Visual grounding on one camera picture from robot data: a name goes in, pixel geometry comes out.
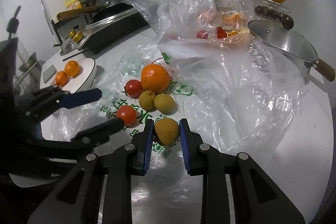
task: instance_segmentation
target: red fruit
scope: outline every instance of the red fruit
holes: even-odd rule
[[[206,30],[200,30],[197,34],[196,34],[197,38],[200,39],[208,39],[209,38],[209,32]]]
[[[130,97],[139,97],[142,93],[142,85],[139,80],[130,80],[126,83],[124,87],[124,91],[126,93],[126,96]]]
[[[226,37],[227,37],[226,31],[224,31],[221,27],[217,27],[217,38],[221,39]]]
[[[116,116],[124,121],[125,126],[130,126],[137,119],[137,113],[131,106],[120,107]]]

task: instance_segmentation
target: metal bowl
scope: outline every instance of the metal bowl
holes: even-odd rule
[[[36,52],[34,52],[28,59],[19,67],[19,70],[22,72],[28,71],[34,64],[37,62],[36,60]]]

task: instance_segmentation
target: yellow bottle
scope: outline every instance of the yellow bottle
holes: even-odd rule
[[[67,10],[73,10],[78,8],[83,8],[83,5],[80,0],[65,0],[65,6]]]

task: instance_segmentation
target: smartphone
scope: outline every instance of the smartphone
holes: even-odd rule
[[[55,66],[51,65],[42,74],[43,75],[43,82],[47,83],[56,73],[57,73],[57,70],[56,70]]]

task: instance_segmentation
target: pot lid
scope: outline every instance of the pot lid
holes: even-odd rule
[[[252,34],[260,37],[272,47],[307,62],[318,58],[314,47],[301,34],[287,30],[281,24],[270,20],[252,20],[247,24]]]

